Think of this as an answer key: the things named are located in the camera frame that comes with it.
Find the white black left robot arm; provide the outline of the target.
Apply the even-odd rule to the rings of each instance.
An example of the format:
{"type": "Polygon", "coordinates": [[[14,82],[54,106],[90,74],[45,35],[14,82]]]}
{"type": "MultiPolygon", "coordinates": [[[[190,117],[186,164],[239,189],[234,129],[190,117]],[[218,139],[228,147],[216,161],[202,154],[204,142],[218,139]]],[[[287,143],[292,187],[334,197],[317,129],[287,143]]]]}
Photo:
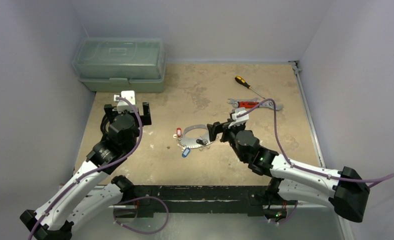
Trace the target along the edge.
{"type": "Polygon", "coordinates": [[[117,106],[104,107],[109,125],[85,161],[67,183],[36,210],[25,210],[20,220],[29,230],[28,239],[70,240],[73,233],[111,205],[127,205],[134,199],[131,181],[114,177],[114,183],[88,194],[138,148],[143,127],[152,123],[150,105],[142,104],[143,114],[131,101],[121,98],[117,106]]]}

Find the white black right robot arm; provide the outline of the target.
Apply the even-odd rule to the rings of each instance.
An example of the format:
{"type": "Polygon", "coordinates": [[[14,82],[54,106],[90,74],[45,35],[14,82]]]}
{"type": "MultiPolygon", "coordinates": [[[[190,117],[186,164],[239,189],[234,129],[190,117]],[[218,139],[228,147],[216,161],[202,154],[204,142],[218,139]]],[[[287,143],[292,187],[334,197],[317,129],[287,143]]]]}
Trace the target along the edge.
{"type": "Polygon", "coordinates": [[[363,221],[370,188],[353,168],[328,169],[286,160],[284,154],[262,146],[244,124],[215,122],[206,127],[210,140],[221,134],[220,141],[229,143],[238,159],[253,173],[271,178],[265,191],[269,202],[312,202],[332,207],[346,220],[363,221]]]}

